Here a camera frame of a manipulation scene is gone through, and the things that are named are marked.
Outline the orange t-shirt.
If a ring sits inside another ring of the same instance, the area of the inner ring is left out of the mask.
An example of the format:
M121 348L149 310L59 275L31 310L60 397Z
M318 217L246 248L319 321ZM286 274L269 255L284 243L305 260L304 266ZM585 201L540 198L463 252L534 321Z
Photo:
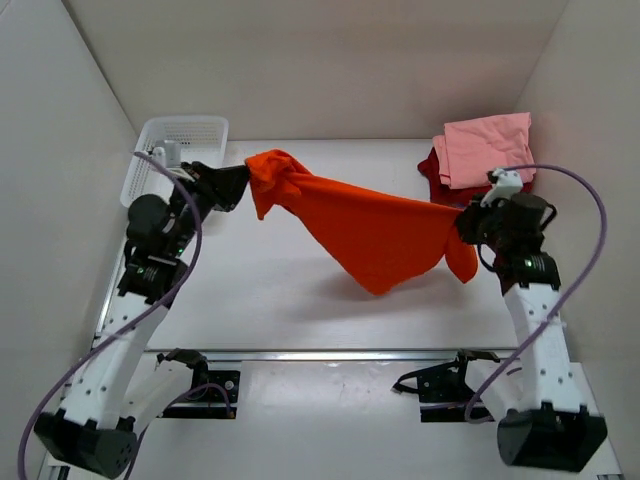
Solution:
M380 296L444 261L462 283L478 270L472 246L455 227L459 210L317 176L289 153L245 161L256 214L275 206L297 217L366 291Z

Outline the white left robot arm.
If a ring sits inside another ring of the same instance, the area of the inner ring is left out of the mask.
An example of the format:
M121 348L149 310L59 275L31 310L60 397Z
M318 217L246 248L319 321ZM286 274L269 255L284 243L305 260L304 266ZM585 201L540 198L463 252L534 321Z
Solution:
M130 474L150 423L174 401L212 389L206 358L176 348L156 370L130 385L147 344L195 268L182 256L202 246L202 222L230 212L249 182L246 166L184 162L167 174L169 198L144 194L127 211L124 270L98 344L75 367L58 409L42 412L33 431L57 460L107 479Z

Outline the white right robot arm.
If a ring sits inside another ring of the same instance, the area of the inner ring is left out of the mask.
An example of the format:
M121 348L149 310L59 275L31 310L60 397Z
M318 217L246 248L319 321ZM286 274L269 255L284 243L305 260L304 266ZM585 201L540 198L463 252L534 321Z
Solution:
M519 347L513 361L472 360L448 376L460 400L478 397L497 423L504 464L581 472L607 437L605 419L587 407L571 367L555 307L562 290L555 260L542 249L556 208L526 193L485 201L476 195L456 219L461 239L495 255Z

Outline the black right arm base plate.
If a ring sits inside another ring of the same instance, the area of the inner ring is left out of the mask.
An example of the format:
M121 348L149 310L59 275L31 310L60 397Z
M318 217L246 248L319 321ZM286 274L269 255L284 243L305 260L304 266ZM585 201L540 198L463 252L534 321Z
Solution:
M493 352L461 349L453 360L401 375L391 389L418 397L422 423L464 422L466 404L474 394L465 383L465 374L471 362L480 360L501 362Z

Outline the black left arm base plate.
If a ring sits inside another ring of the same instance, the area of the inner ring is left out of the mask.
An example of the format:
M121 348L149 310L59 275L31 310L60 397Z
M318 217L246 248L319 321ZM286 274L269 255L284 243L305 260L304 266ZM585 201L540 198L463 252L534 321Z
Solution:
M189 349L174 349L156 356L157 365L180 363L192 373L189 389L172 401L163 414L168 418L233 420L237 416L239 370L212 370L207 357Z

